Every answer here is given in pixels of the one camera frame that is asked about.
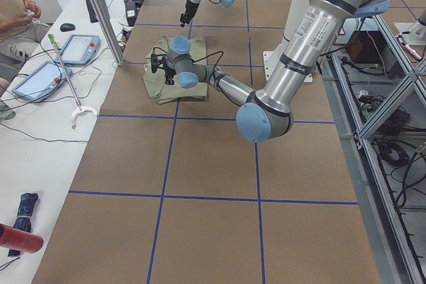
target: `umbrella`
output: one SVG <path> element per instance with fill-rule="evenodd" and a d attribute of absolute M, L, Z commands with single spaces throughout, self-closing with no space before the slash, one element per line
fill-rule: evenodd
<path fill-rule="evenodd" d="M 21 203 L 19 204 L 17 219 L 13 228 L 21 229 L 22 231 L 31 232 L 31 221 L 30 217 L 33 215 L 35 202 L 39 198 L 37 193 L 24 193 L 21 195 Z M 8 257 L 19 256 L 20 251 L 14 249 L 9 250 Z"/>

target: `tablet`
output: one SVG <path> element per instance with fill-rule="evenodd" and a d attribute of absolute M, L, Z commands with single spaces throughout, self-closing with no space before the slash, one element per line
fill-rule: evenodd
<path fill-rule="evenodd" d="M 100 42 L 99 36 L 96 35 L 71 35 L 61 49 L 64 64 L 70 66 L 87 64 L 96 53 Z"/>
<path fill-rule="evenodd" d="M 71 73 L 71 68 L 67 68 L 67 74 Z M 12 93 L 29 102 L 40 102 L 48 98 L 66 80 L 61 66 L 46 61 L 13 88 Z"/>

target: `green cloth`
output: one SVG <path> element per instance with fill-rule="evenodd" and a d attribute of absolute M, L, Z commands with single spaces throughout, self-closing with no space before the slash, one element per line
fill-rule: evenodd
<path fill-rule="evenodd" d="M 172 40 L 173 39 L 171 38 L 163 37 L 159 40 L 159 42 L 157 42 L 155 47 L 160 47 L 165 51 L 168 51 L 168 44 L 171 43 Z M 152 73 L 150 65 L 151 53 L 152 51 L 146 56 L 148 66 L 146 68 L 145 75 L 143 76 L 146 91 L 151 99 L 159 104 L 185 97 L 206 100 L 208 84 L 205 82 L 198 83 L 194 88 L 183 89 L 180 87 L 176 75 L 173 77 L 174 84 L 165 84 L 164 70 L 157 69 L 156 73 Z M 191 40 L 190 54 L 195 61 L 206 56 L 206 39 L 204 37 L 197 37 Z M 206 59 L 203 59 L 197 63 L 205 65 L 207 62 Z"/>

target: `keyboard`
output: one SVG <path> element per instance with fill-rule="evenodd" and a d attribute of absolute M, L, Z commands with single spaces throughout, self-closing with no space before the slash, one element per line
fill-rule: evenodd
<path fill-rule="evenodd" d="M 107 2 L 105 0 L 102 0 L 102 2 L 104 3 L 105 7 L 108 8 Z M 87 11 L 89 12 L 89 19 L 91 23 L 97 23 L 98 18 L 96 17 L 95 10 L 93 9 L 93 6 L 90 0 L 86 0 L 86 7 L 87 7 Z"/>
<path fill-rule="evenodd" d="M 93 9 L 92 3 L 90 0 L 86 0 L 87 11 L 89 12 L 89 19 L 91 23 L 97 23 L 98 18 L 96 17 L 95 10 Z"/>

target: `light blue joint cap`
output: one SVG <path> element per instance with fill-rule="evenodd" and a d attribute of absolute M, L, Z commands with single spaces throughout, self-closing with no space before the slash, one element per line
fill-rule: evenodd
<path fill-rule="evenodd" d="M 391 0 L 384 1 L 382 3 L 376 3 L 374 5 L 358 8 L 358 10 L 353 15 L 354 17 L 368 17 L 373 15 L 379 15 L 388 10 Z"/>
<path fill-rule="evenodd" d="M 191 89 L 198 84 L 198 77 L 193 72 L 184 71 L 178 73 L 178 81 L 183 89 Z"/>
<path fill-rule="evenodd" d="M 229 8 L 234 4 L 235 0 L 222 0 L 221 3 L 225 8 Z"/>
<path fill-rule="evenodd" d="M 177 36 L 172 40 L 170 48 L 178 55 L 186 55 L 191 49 L 191 42 L 184 36 Z"/>
<path fill-rule="evenodd" d="M 268 116 L 253 102 L 243 104 L 238 109 L 236 120 L 238 131 L 250 142 L 263 142 L 271 135 L 271 122 Z"/>

